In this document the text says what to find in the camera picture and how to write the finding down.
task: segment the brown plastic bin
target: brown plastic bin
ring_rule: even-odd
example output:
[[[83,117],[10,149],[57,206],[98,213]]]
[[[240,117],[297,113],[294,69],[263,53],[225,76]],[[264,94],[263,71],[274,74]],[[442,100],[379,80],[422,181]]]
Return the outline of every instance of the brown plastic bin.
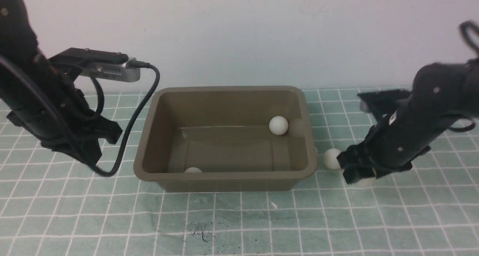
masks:
[[[284,135],[269,130],[275,116],[289,122]],[[168,192],[290,190],[315,169],[305,96],[284,86],[157,92],[134,163],[139,179]]]

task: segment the grid mat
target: grid mat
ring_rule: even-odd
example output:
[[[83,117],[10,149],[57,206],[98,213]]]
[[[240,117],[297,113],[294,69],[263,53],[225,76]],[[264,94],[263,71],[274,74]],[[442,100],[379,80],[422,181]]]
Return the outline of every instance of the grid mat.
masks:
[[[0,256],[479,255],[479,129],[446,132],[412,171],[373,188],[345,186],[321,154],[358,143],[373,124],[358,91],[304,91],[318,170],[288,192],[163,193],[139,181],[133,160],[147,108],[118,174],[100,178],[42,149],[0,103]],[[125,128],[140,99],[107,94],[103,115]],[[101,144],[99,166],[110,169],[118,146]]]

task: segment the white grid line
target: white grid line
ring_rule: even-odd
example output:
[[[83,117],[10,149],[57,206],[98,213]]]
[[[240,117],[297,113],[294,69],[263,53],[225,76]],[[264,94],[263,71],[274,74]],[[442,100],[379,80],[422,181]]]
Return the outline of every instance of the white grid line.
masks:
[[[338,101],[322,101],[321,100],[321,95],[320,95],[320,91],[318,89],[311,89],[312,92],[317,92],[318,93],[318,96],[320,98],[319,101],[309,101],[309,103],[313,103],[313,104],[321,104],[321,107],[324,109],[323,107],[323,103],[329,103],[329,102],[340,102],[341,103],[341,106],[342,106],[342,112],[339,110],[337,113],[336,111],[331,111],[331,113],[319,113],[319,114],[312,114],[311,116],[316,116],[316,115],[322,115],[324,118],[325,118],[325,121],[328,122],[328,120],[326,119],[327,116],[332,116],[332,115],[342,115],[342,116],[345,116],[346,117],[346,120],[348,122],[348,125],[334,125],[334,124],[328,124],[326,123],[325,126],[315,126],[314,128],[325,128],[327,129],[328,131],[328,135],[329,135],[329,138],[328,139],[323,139],[323,140],[315,140],[316,143],[321,143],[321,142],[325,142],[325,141],[330,141],[330,143],[333,145],[333,147],[335,145],[338,144],[338,142],[343,142],[344,141],[351,141],[352,143],[354,142],[357,142],[357,135],[354,135],[354,131],[353,129],[357,128],[357,127],[369,127],[371,126],[371,124],[373,124],[372,120],[371,120],[371,116],[370,115],[367,115],[368,118],[369,118],[369,121],[370,121],[370,124],[364,124],[364,125],[361,125],[361,124],[351,124],[351,120],[350,120],[350,117],[349,117],[349,114],[363,114],[362,112],[354,112],[354,111],[351,111],[351,112],[347,112],[346,111],[346,107],[345,107],[345,103],[344,102],[349,102],[349,103],[356,103],[356,102],[359,102],[359,100],[342,100],[342,91],[359,91],[360,89],[321,89],[320,91],[330,91],[330,92],[338,92],[339,94],[339,100]],[[121,94],[121,97],[126,97],[126,96],[129,96],[129,97],[135,97],[135,96],[138,96],[138,94]],[[113,113],[113,117],[116,116],[116,110],[117,109],[124,109],[124,110],[128,110],[128,109],[134,109],[135,107],[123,107],[123,106],[119,106],[119,101],[120,101],[120,94],[108,94],[107,95],[107,100],[111,98],[111,99],[116,99],[116,104],[117,104],[117,107],[110,107],[110,108],[105,108],[105,109],[115,109],[115,113]],[[127,121],[128,119],[115,119],[113,118],[113,120],[115,121]],[[139,120],[141,122],[144,122],[145,118],[139,118]],[[26,133],[26,131],[24,130],[21,130],[19,131],[19,133],[9,133],[8,131],[5,131],[5,128],[7,128],[7,125],[10,124],[9,122],[0,122],[0,126],[1,126],[1,129],[0,129],[0,141],[2,141],[2,137],[16,137],[16,141],[14,143],[14,145],[12,146],[11,149],[0,149],[0,152],[3,152],[4,155],[7,155],[5,152],[8,152],[8,157],[10,156],[10,154],[12,153],[13,150],[25,150],[25,152],[31,152],[30,154],[30,159],[32,158],[34,152],[36,152],[37,150],[37,147],[39,146],[39,142],[38,141],[32,141],[31,143],[27,143],[29,145],[36,145],[36,147],[34,148],[16,148],[17,146],[17,142],[19,142],[21,138],[21,136],[24,136],[24,134]],[[351,131],[352,133],[352,138],[349,138],[349,139],[345,139],[345,138],[340,138],[340,139],[332,139],[330,137],[330,128],[344,128],[344,129],[348,129]],[[139,131],[132,131],[133,133],[141,133],[141,130]],[[215,251],[215,248],[216,246],[218,245],[221,245],[221,244],[216,244],[215,243],[218,243],[219,240],[216,240],[214,238],[215,234],[217,233],[220,233],[220,232],[239,232],[241,234],[241,253],[243,255],[262,255],[262,256],[265,256],[265,255],[297,255],[297,254],[301,254],[301,255],[342,255],[342,254],[347,254],[347,253],[358,253],[358,254],[362,254],[364,256],[368,255],[368,253],[370,252],[388,252],[388,253],[392,253],[393,255],[395,255],[395,253],[400,253],[400,252],[415,252],[415,253],[424,253],[424,252],[451,252],[452,254],[456,255],[456,253],[458,251],[466,251],[466,252],[473,252],[473,253],[479,253],[479,249],[458,249],[458,248],[453,248],[452,244],[451,244],[451,241],[448,239],[448,236],[445,234],[446,233],[446,230],[447,229],[453,229],[454,227],[468,227],[469,229],[472,229],[472,231],[474,232],[474,235],[475,235],[475,238],[477,239],[478,243],[479,243],[479,238],[477,237],[477,233],[476,233],[476,229],[477,227],[479,227],[479,223],[472,223],[471,221],[471,218],[467,215],[467,213],[465,212],[464,208],[465,207],[472,207],[472,208],[475,208],[475,207],[479,207],[479,202],[478,203],[475,203],[475,202],[472,202],[472,203],[462,203],[461,201],[458,200],[458,197],[455,193],[454,190],[452,190],[452,188],[470,188],[470,187],[473,187],[476,188],[476,189],[479,189],[478,188],[478,185],[476,184],[476,182],[474,181],[474,179],[472,178],[471,176],[471,172],[472,172],[472,169],[479,169],[479,165],[478,166],[466,166],[464,164],[464,162],[462,161],[462,158],[459,157],[460,159],[460,164],[461,165],[458,165],[458,167],[441,167],[439,166],[438,164],[438,161],[437,161],[437,158],[436,158],[436,154],[439,154],[439,153],[456,153],[458,154],[458,152],[479,152],[479,149],[478,149],[478,146],[476,144],[476,142],[474,140],[472,140],[472,142],[474,143],[474,146],[475,146],[475,150],[457,150],[457,148],[455,148],[455,146],[452,144],[452,141],[451,140],[454,140],[454,139],[457,139],[457,138],[472,138],[472,137],[477,137],[477,135],[474,135],[474,133],[476,132],[468,132],[467,134],[454,134],[454,135],[449,135],[449,134],[443,134],[440,136],[440,138],[443,138],[443,139],[446,139],[449,144],[452,146],[453,150],[448,150],[448,151],[434,151],[432,150],[430,153],[433,157],[433,159],[435,160],[436,162],[436,165],[433,165],[431,167],[429,166],[426,166],[424,167],[424,165],[422,165],[421,168],[416,168],[414,167],[414,171],[416,172],[418,178],[419,178],[419,181],[421,182],[421,185],[407,185],[407,186],[399,186],[398,183],[397,183],[397,178],[394,176],[393,174],[393,178],[392,180],[394,181],[394,184],[393,185],[389,185],[386,184],[386,185],[381,185],[381,186],[374,186],[374,188],[395,188],[396,191],[398,191],[399,193],[399,196],[400,196],[400,199],[401,199],[401,205],[393,205],[393,204],[382,204],[380,202],[378,202],[378,198],[376,196],[376,193],[375,193],[375,190],[371,189],[372,191],[372,199],[375,203],[375,205],[373,204],[369,204],[367,206],[359,206],[359,207],[355,207],[355,206],[351,206],[352,205],[352,199],[350,198],[350,194],[348,194],[349,192],[352,192],[352,191],[356,191],[356,190],[364,190],[364,189],[361,189],[361,188],[351,188],[351,187],[347,187],[345,186],[345,184],[343,184],[342,188],[320,188],[319,187],[319,182],[318,182],[318,174],[321,174],[321,173],[325,173],[329,170],[323,170],[323,169],[318,169],[315,173],[315,181],[316,181],[316,185],[317,185],[317,188],[312,188],[312,189],[309,189],[309,188],[305,188],[305,189],[293,189],[292,191],[292,196],[293,196],[293,203],[294,203],[294,206],[292,208],[280,208],[280,210],[294,210],[295,212],[295,218],[291,218],[291,219],[294,219],[296,220],[296,224],[298,225],[297,227],[295,228],[279,228],[279,227],[272,227],[272,222],[271,222],[271,207],[270,207],[270,200],[269,200],[269,194],[266,193],[267,195],[267,207],[266,209],[244,209],[243,208],[243,196],[242,196],[242,193],[240,193],[240,225],[239,225],[239,229],[225,229],[225,230],[219,230],[219,229],[215,229],[215,212],[216,211],[221,211],[221,210],[225,210],[225,211],[229,211],[229,210],[235,210],[235,209],[219,209],[219,208],[216,208],[216,200],[217,200],[217,193],[212,193],[213,196],[214,196],[214,203],[213,203],[213,209],[204,209],[204,210],[189,210],[190,208],[190,193],[188,193],[188,202],[187,202],[187,207],[186,207],[186,210],[180,210],[180,211],[171,211],[171,212],[164,212],[163,211],[163,203],[164,203],[164,197],[166,194],[169,194],[169,195],[176,195],[176,194],[185,194],[185,193],[166,193],[166,192],[159,192],[159,193],[154,193],[154,192],[147,192],[147,191],[140,191],[140,187],[142,185],[142,182],[139,182],[138,183],[138,187],[137,187],[137,193],[115,193],[115,188],[118,186],[116,184],[116,181],[119,179],[119,178],[135,178],[135,176],[115,176],[114,179],[115,181],[113,182],[113,189],[111,191],[111,193],[106,193],[106,194],[102,194],[102,193],[90,193],[89,191],[89,188],[87,188],[87,191],[85,192],[85,195],[78,195],[78,196],[74,196],[74,195],[68,195],[68,196],[63,196],[63,193],[65,191],[65,188],[66,188],[66,185],[68,183],[69,180],[87,180],[89,181],[89,185],[88,187],[91,186],[91,183],[93,181],[93,179],[101,179],[101,177],[98,177],[98,176],[92,176],[92,177],[70,177],[70,174],[71,174],[71,171],[74,167],[74,161],[73,159],[68,159],[68,160],[65,160],[64,162],[60,162],[61,159],[54,159],[55,156],[53,156],[53,158],[51,159],[51,162],[50,164],[48,163],[39,163],[39,162],[27,162],[27,164],[22,164],[22,163],[17,163],[17,164],[10,164],[10,163],[7,163],[8,161],[8,157],[5,158],[3,164],[0,164],[1,168],[0,168],[0,171],[2,170],[2,168],[4,168],[5,166],[19,166],[21,167],[22,169],[22,173],[20,174],[20,176],[18,177],[18,179],[14,179],[14,178],[11,178],[11,179],[4,179],[4,180],[0,180],[0,186],[2,184],[7,184],[7,183],[15,183],[15,186],[14,186],[14,189],[11,191],[10,193],[10,196],[9,197],[0,197],[0,200],[4,201],[4,202],[8,202],[10,200],[13,200],[13,199],[25,199],[26,202],[28,202],[30,200],[30,203],[28,205],[28,208],[27,208],[27,211],[23,211],[24,212],[24,215],[21,215],[23,213],[20,213],[18,216],[6,216],[5,214],[4,215],[0,215],[0,220],[3,220],[3,219],[17,219],[17,220],[20,220],[21,221],[21,225],[19,226],[19,228],[15,229],[16,230],[16,234],[13,234],[12,236],[1,236],[0,237],[0,240],[12,240],[12,242],[10,243],[10,248],[9,248],[9,251],[7,253],[13,253],[14,251],[12,251],[13,249],[13,243],[15,242],[15,240],[17,239],[26,239],[26,238],[40,238],[40,245],[38,246],[37,248],[37,254],[39,253],[39,251],[41,250],[41,247],[42,247],[42,243],[43,243],[43,239],[44,238],[70,238],[70,244],[68,246],[68,250],[70,249],[70,246],[71,246],[71,243],[73,241],[74,238],[85,238],[85,237],[95,237],[95,238],[98,238],[97,239],[97,242],[96,242],[96,248],[95,248],[95,253],[97,252],[98,250],[98,247],[100,246],[101,244],[101,239],[103,237],[122,237],[122,238],[125,238],[126,237],[126,240],[127,240],[127,244],[125,246],[125,249],[124,249],[124,252],[123,254],[127,255],[127,249],[128,249],[128,241],[130,240],[130,237],[131,236],[137,236],[137,237],[140,237],[140,236],[150,236],[150,237],[153,237],[154,236],[154,239],[155,239],[155,243],[153,245],[153,253],[154,254],[157,254],[158,253],[158,247],[157,247],[157,242],[158,242],[158,238],[161,237],[161,234],[163,235],[167,235],[167,236],[178,236],[178,237],[182,237],[185,235],[186,233],[186,228],[187,228],[187,224],[190,220],[190,216],[191,216],[191,213],[192,212],[197,212],[197,211],[212,211],[213,212],[213,229],[211,231],[205,231],[205,233],[208,233],[208,234],[212,234],[213,236],[213,243],[212,243],[212,250],[211,250],[211,255],[214,255],[214,254],[217,254]],[[118,147],[106,147],[105,146],[105,142],[103,142],[103,147],[105,148],[114,148],[114,149],[117,149]],[[135,144],[129,144],[127,145],[127,147],[137,147],[137,145]],[[322,155],[320,154],[318,156],[318,159],[322,159]],[[125,159],[123,160],[123,163],[125,162],[133,162],[132,159]],[[70,168],[68,170],[68,174],[65,176],[65,177],[60,177],[60,178],[46,178],[47,177],[47,174],[49,172],[49,169],[51,166],[53,165],[56,165],[56,164],[70,164]],[[26,170],[27,167],[29,166],[35,166],[35,165],[48,165],[48,168],[47,168],[47,171],[45,173],[43,173],[43,178],[28,178],[28,179],[24,179],[23,178],[23,173],[24,171]],[[427,170],[427,169],[438,169],[441,171],[441,174],[442,176],[444,177],[446,183],[445,185],[435,185],[435,184],[432,184],[432,185],[424,185],[423,181],[421,180],[421,176],[419,176],[419,171],[421,170]],[[467,185],[467,184],[450,184],[446,178],[446,175],[445,175],[445,172],[443,170],[446,170],[446,169],[465,169],[465,171],[467,172],[467,174],[469,175],[469,178],[472,180],[472,184],[470,185]],[[17,184],[19,183],[19,181],[23,181],[23,182],[41,182],[40,183],[40,186],[39,188],[37,188],[37,192],[35,193],[34,196],[13,196],[13,193],[15,191],[15,188],[17,186]],[[63,182],[63,187],[62,187],[62,190],[60,192],[59,195],[54,195],[54,196],[38,196],[38,193],[43,185],[44,182],[46,181],[58,181],[58,182]],[[429,204],[421,204],[421,205],[414,205],[414,204],[409,204],[409,205],[405,205],[404,204],[404,200],[402,199],[402,195],[401,195],[401,190],[402,188],[421,188],[425,191],[425,194],[426,194],[426,197],[429,201]],[[431,203],[431,197],[429,195],[429,192],[428,190],[426,190],[426,188],[449,188],[451,190],[451,193],[452,195],[454,196],[454,199],[455,199],[455,202],[454,203],[436,203],[436,204],[432,204]],[[320,203],[321,203],[321,208],[298,208],[298,206],[296,205],[296,197],[295,197],[295,192],[296,191],[306,191],[306,190],[312,190],[312,191],[318,191],[318,194],[320,196]],[[347,200],[347,204],[346,205],[347,207],[345,208],[339,208],[339,209],[349,209],[350,211],[350,215],[353,219],[353,226],[352,228],[330,228],[330,224],[328,223],[328,217],[325,215],[325,210],[335,210],[335,209],[338,209],[338,208],[329,208],[329,207],[325,207],[323,205],[323,199],[321,198],[321,193],[320,191],[327,191],[327,190],[343,190],[345,193],[346,193],[346,200]],[[149,212],[149,211],[136,211],[137,210],[137,204],[139,204],[137,202],[137,200],[139,200],[138,198],[138,195],[139,194],[148,194],[148,195],[153,195],[153,194],[156,194],[156,195],[160,195],[161,194],[161,204],[159,205],[159,211],[158,212]],[[128,213],[110,213],[110,205],[111,205],[111,199],[113,199],[113,196],[132,196],[132,195],[135,195],[135,203],[133,205],[133,211],[132,212],[128,212]],[[62,198],[78,198],[78,199],[85,199],[86,196],[106,196],[106,197],[109,197],[110,198],[110,203],[108,203],[108,206],[107,206],[107,211],[106,211],[106,214],[87,214],[87,213],[82,213],[82,209],[83,209],[83,203],[84,201],[82,201],[82,206],[80,207],[80,210],[78,211],[78,214],[72,214],[72,215],[57,215],[57,209],[59,208],[60,206],[60,201],[62,200]],[[38,199],[49,199],[49,198],[55,198],[57,200],[56,202],[56,205],[55,205],[55,208],[53,210],[53,212],[48,215],[29,215],[29,211],[31,208],[33,208],[33,201],[35,200],[38,200]],[[441,206],[452,206],[452,207],[459,207],[462,214],[465,216],[465,218],[467,219],[467,222],[468,223],[464,223],[464,224],[447,224],[447,225],[443,225],[441,223],[441,220],[440,220],[440,217],[439,217],[439,214],[436,210],[436,208],[438,207],[441,207]],[[408,221],[409,221],[409,225],[402,225],[402,226],[387,226],[385,225],[385,217],[383,215],[383,212],[382,212],[382,207],[402,207],[402,208],[405,208],[406,212],[407,212],[407,209],[410,208],[410,207],[431,207],[434,211],[434,215],[435,217],[437,218],[437,221],[438,221],[438,224],[437,225],[428,225],[428,226],[423,226],[423,225],[412,225],[412,220],[410,218],[410,215],[409,213],[407,213],[408,215]],[[381,217],[381,222],[382,222],[382,225],[378,225],[378,226],[372,226],[372,227],[358,227],[357,224],[356,224],[356,218],[354,217],[354,214],[353,214],[353,210],[361,210],[361,209],[374,209],[374,210],[378,210],[379,211],[379,215]],[[299,210],[317,210],[318,212],[321,212],[323,214],[323,217],[325,219],[325,227],[321,227],[321,228],[303,228],[303,227],[300,227],[300,221],[301,221],[301,217],[298,215],[298,211]],[[244,228],[244,225],[243,225],[243,212],[245,211],[267,211],[268,212],[268,223],[269,223],[269,227],[268,228]],[[156,229],[153,229],[151,233],[147,233],[147,234],[134,234],[132,233],[132,226],[133,226],[133,219],[135,218],[135,215],[138,215],[138,214],[151,214],[152,216],[157,216],[158,217],[158,221],[157,221],[157,225],[156,225]],[[161,220],[161,215],[162,214],[174,214],[174,213],[183,213],[185,214],[185,216],[187,217],[186,221],[185,221],[185,230],[183,232],[173,232],[173,233],[166,233],[166,232],[162,232],[161,231],[161,228],[160,228],[160,220]],[[98,217],[103,217],[103,225],[101,226],[101,231],[99,234],[94,234],[94,235],[80,235],[80,234],[75,234],[74,231],[72,231],[72,234],[68,234],[68,235],[47,235],[46,233],[48,232],[48,229],[50,228],[50,224],[53,220],[53,218],[55,217],[58,217],[58,218],[61,218],[61,217],[72,217],[72,218],[77,218],[76,222],[78,221],[78,218],[79,216],[82,215],[82,216],[98,216]],[[105,223],[106,223],[106,220],[108,217],[111,217],[111,216],[122,216],[122,215],[129,215],[131,217],[131,220],[130,220],[130,228],[128,230],[127,233],[125,234],[119,234],[119,233],[116,233],[116,234],[105,234],[104,233],[104,227],[105,227]],[[35,217],[42,217],[42,218],[50,218],[49,221],[48,221],[48,225],[45,229],[45,231],[43,232],[43,234],[38,234],[38,235],[18,235],[20,234],[20,230],[22,228],[22,225],[23,223],[26,221],[27,218],[35,218]],[[363,229],[384,229],[385,232],[386,232],[386,238],[388,240],[388,245],[389,245],[389,248],[390,249],[381,249],[381,250],[371,250],[371,249],[364,249],[363,247],[363,244],[364,242],[361,240],[361,235],[359,234],[359,230],[363,230]],[[391,240],[390,240],[390,235],[389,235],[389,232],[388,232],[388,229],[411,229],[414,231],[414,234],[415,234],[415,237],[416,237],[416,241],[418,243],[419,246],[421,246],[421,243],[419,242],[419,239],[418,239],[418,236],[417,236],[417,233],[416,233],[416,230],[417,229],[436,229],[438,231],[441,231],[446,240],[448,241],[448,245],[449,245],[449,248],[448,249],[424,249],[422,247],[420,247],[419,249],[404,249],[404,250],[398,250],[398,249],[393,249],[392,245],[391,245]],[[270,233],[270,252],[269,253],[244,253],[245,252],[245,239],[244,239],[244,236],[243,236],[243,232],[244,231],[269,231]],[[282,231],[282,230],[297,230],[298,231],[298,234],[299,234],[299,251],[297,252],[294,252],[294,253],[277,253],[277,252],[274,252],[274,244],[272,242],[272,231],[275,230],[275,231]],[[329,246],[330,246],[330,251],[326,251],[326,252],[315,252],[315,253],[305,253],[303,251],[303,239],[304,239],[304,236],[301,235],[301,230],[311,230],[311,231],[326,231],[327,232],[327,235],[328,235],[328,242],[329,242]],[[337,251],[334,251],[333,247],[332,247],[332,241],[331,241],[331,237],[329,235],[329,231],[330,230],[354,230],[356,231],[356,234],[358,235],[358,238],[359,238],[359,241],[360,241],[360,245],[361,245],[361,249],[360,250],[351,250],[351,251],[347,251],[347,252],[337,252]]]
[[[344,109],[344,111],[346,112],[346,108],[344,107],[343,100],[341,99],[341,92],[339,92],[339,89],[338,89],[338,94],[339,94],[339,99],[341,100],[342,109]],[[351,126],[350,126],[351,123],[349,121],[348,115],[346,115],[346,120],[348,121],[349,130],[351,131],[351,134],[354,138],[354,132],[353,132]],[[351,209],[351,201],[349,201],[348,192],[346,191],[346,185],[343,185],[343,186],[344,186],[344,193],[346,194],[346,200],[348,200],[349,213],[351,214],[351,218],[353,219],[353,225],[354,225],[354,228],[356,229],[356,234],[358,235],[359,245],[361,246],[361,251],[362,251],[363,256],[365,256],[364,255],[363,241],[361,240],[361,235],[359,234],[358,227],[356,226],[356,219],[354,219],[353,210]]]
[[[369,119],[369,122],[370,124],[373,124],[373,120],[371,119],[371,115],[367,115],[368,119]],[[376,193],[374,192],[373,189],[371,189],[371,192],[373,193],[373,197],[374,197],[374,202],[376,203],[376,208],[378,209],[378,212],[379,212],[379,216],[381,217],[381,221],[383,223],[383,228],[384,228],[384,231],[386,233],[386,239],[388,241],[388,245],[390,247],[390,252],[393,254],[393,256],[396,255],[396,253],[394,252],[393,248],[392,248],[392,244],[391,244],[391,238],[389,236],[389,233],[388,231],[386,230],[386,223],[385,223],[385,220],[384,220],[384,215],[383,215],[383,212],[381,211],[381,206],[378,204],[378,197],[376,196]]]
[[[318,89],[317,89],[317,92],[318,92],[318,97],[321,100],[321,94],[320,94],[320,91]],[[324,121],[326,123],[326,128],[328,130],[328,135],[331,138],[331,132],[330,132],[329,128],[327,127],[328,126],[328,121],[326,120],[326,117],[324,118]],[[318,194],[320,196],[321,207],[324,209],[323,199],[321,197],[320,182],[318,180],[318,175],[316,173],[315,173],[315,178],[316,178],[316,186],[318,186]],[[330,235],[330,230],[328,228],[328,218],[326,217],[326,213],[324,213],[324,223],[326,224],[326,234],[328,235],[328,244],[330,246],[330,252],[332,253],[331,235]]]

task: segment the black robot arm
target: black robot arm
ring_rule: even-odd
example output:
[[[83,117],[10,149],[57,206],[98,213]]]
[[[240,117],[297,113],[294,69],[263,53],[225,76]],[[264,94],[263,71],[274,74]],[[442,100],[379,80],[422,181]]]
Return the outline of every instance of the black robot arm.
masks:
[[[479,55],[479,48],[467,33],[471,29],[479,36],[479,28],[472,22],[464,22],[460,29],[466,43]],[[412,160],[427,153],[429,144],[445,130],[473,129],[473,118],[479,116],[479,58],[465,64],[426,65],[414,78],[411,92],[393,90],[358,95],[363,108],[378,123],[370,128],[363,142],[337,156],[349,184],[410,170]],[[471,125],[453,128],[460,119],[470,120]]]
[[[156,80],[128,123],[118,157],[111,171],[96,166],[101,157],[99,139],[116,144],[123,130],[101,116],[104,95],[96,78],[133,82],[140,68],[150,68]],[[90,109],[74,80],[89,76],[98,94],[98,106]],[[41,146],[86,164],[101,176],[118,170],[128,135],[141,109],[159,82],[158,70],[122,53],[70,48],[50,59],[38,49],[23,0],[0,0],[0,98],[12,110],[7,118],[23,127]]]

